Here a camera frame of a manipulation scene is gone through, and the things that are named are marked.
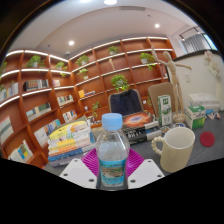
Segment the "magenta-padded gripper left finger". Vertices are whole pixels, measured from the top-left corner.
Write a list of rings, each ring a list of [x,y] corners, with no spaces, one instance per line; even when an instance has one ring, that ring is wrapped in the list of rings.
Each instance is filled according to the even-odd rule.
[[[81,159],[73,159],[62,171],[60,177],[78,186],[96,189],[99,172],[99,162],[96,150],[93,149]]]

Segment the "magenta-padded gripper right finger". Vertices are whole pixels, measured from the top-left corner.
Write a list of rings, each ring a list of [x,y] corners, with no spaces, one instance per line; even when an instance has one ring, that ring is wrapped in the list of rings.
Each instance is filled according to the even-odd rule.
[[[144,159],[131,149],[126,163],[127,186],[140,188],[164,177],[164,174],[152,159]]]

